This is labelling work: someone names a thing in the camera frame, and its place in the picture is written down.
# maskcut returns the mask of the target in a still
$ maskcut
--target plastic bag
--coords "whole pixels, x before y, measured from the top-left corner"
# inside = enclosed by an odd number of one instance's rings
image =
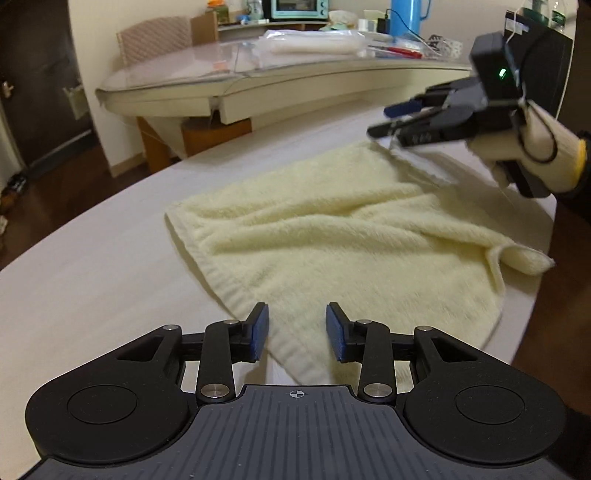
[[[270,53],[356,54],[368,46],[368,40],[357,30],[302,32],[268,30],[259,38],[257,48]]]

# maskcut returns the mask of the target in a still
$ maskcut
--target dark door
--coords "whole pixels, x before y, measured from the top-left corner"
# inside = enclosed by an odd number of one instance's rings
[[[0,98],[26,164],[92,128],[63,91],[78,83],[67,0],[0,0]]]

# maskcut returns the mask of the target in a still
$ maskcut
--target wall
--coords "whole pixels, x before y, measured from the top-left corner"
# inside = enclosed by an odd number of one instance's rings
[[[0,190],[12,175],[21,170],[18,153],[12,146],[12,138],[7,128],[4,110],[0,105]]]
[[[565,0],[567,15],[577,10],[577,0]],[[505,12],[515,10],[521,0],[431,0],[429,18],[421,26],[421,36],[432,34],[443,35],[463,42],[462,60],[467,55],[477,35],[503,30],[505,28]],[[364,9],[384,11],[390,8],[389,0],[330,0],[331,9],[350,10],[363,15]],[[427,0],[423,0],[423,12],[426,11]],[[574,22],[567,27],[567,35],[574,38]]]
[[[232,0],[239,6],[239,0]],[[80,76],[96,132],[110,165],[142,151],[135,118],[123,118],[103,109],[94,94],[97,87],[122,67],[116,34],[154,17],[200,15],[207,0],[69,0],[70,23]]]

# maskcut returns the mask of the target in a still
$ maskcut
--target white glove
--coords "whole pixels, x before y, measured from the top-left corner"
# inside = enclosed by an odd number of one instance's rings
[[[527,124],[521,127],[525,148],[535,158],[549,158],[554,149],[553,134],[558,146],[558,153],[553,161],[537,163],[532,160],[520,146],[513,130],[479,135],[466,142],[468,149],[490,169],[501,187],[508,186],[509,180],[505,170],[497,162],[517,160],[529,172],[540,178],[551,192],[565,193],[573,190],[579,183],[587,160],[585,140],[578,138],[534,102],[530,102],[530,106],[526,108]]]

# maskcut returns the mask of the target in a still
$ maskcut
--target table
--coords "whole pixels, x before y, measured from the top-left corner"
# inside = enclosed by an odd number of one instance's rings
[[[352,102],[299,116],[215,147],[155,174],[80,215],[0,272],[0,477],[13,480],[37,460],[24,424],[30,395],[62,373],[167,323],[186,333],[227,318],[175,247],[164,220],[170,203],[214,191],[365,138],[381,108]],[[463,144],[422,153],[463,176],[460,188],[487,208],[503,231],[547,249],[556,203],[490,186]],[[539,278],[505,269],[508,294],[486,351],[511,361],[535,302]],[[249,382],[293,382],[272,359],[236,365]],[[195,365],[183,388],[194,389]]]
[[[218,144],[236,138],[231,126],[223,128],[228,124],[242,121],[239,133],[253,131],[355,99],[386,106],[470,73],[468,65],[378,55],[272,54],[252,41],[208,43],[121,69],[96,95],[113,113],[142,117],[144,150],[155,172],[170,165],[166,145],[180,158],[203,150],[187,142],[187,116],[210,119],[218,112],[214,141],[206,142]]]

